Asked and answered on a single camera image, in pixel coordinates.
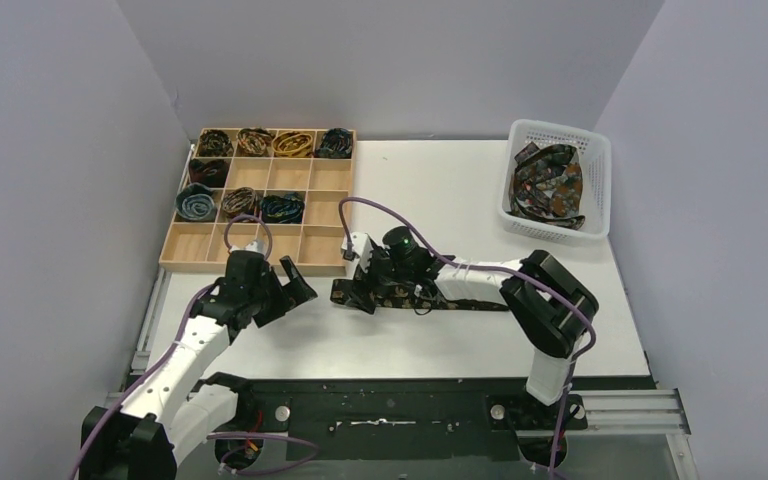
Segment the wooden compartment tray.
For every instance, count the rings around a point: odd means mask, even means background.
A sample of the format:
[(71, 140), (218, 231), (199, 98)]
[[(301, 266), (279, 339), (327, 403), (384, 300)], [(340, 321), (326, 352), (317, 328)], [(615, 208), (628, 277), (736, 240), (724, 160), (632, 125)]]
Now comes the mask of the wooden compartment tray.
[(159, 264), (221, 273), (253, 244), (305, 275), (339, 276), (338, 204), (353, 190), (357, 134), (343, 128), (204, 128), (192, 142)]

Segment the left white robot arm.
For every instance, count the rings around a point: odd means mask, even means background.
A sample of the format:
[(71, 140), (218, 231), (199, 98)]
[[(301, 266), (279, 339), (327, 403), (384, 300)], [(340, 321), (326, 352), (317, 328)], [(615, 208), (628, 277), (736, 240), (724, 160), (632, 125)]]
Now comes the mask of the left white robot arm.
[(109, 407), (85, 417), (70, 473), (77, 479), (173, 479), (178, 466), (224, 424), (252, 423), (256, 403), (241, 377), (207, 368), (250, 324), (264, 327), (316, 298), (288, 256), (282, 283), (266, 255), (234, 250), (223, 276), (198, 290), (157, 362)]

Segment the black gold floral tie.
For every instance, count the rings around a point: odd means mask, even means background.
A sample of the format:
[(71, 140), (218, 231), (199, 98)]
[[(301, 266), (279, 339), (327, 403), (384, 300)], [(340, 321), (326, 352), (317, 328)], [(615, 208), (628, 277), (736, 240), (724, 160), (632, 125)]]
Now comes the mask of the black gold floral tie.
[[(335, 279), (332, 283), (329, 299), (338, 306), (347, 306), (348, 291), (351, 285), (350, 279)], [(414, 310), (418, 315), (433, 310), (464, 310), (464, 311), (508, 311), (507, 305), (493, 301), (445, 298), (436, 290), (428, 290), (425, 285), (419, 285), (416, 290), (414, 284), (385, 284), (381, 288), (381, 295), (386, 298), (386, 307), (391, 309)]]

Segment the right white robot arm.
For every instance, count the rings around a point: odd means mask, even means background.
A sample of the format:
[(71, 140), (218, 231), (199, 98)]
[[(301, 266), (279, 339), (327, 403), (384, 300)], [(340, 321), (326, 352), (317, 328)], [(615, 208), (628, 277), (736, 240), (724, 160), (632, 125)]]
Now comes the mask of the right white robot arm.
[(435, 254), (406, 226), (391, 229), (381, 242), (353, 232), (341, 251), (351, 275), (333, 282), (333, 303), (368, 314), (378, 308), (508, 311), (534, 350), (527, 394), (544, 405), (561, 399), (599, 304), (549, 252), (535, 250), (507, 262), (471, 262)]

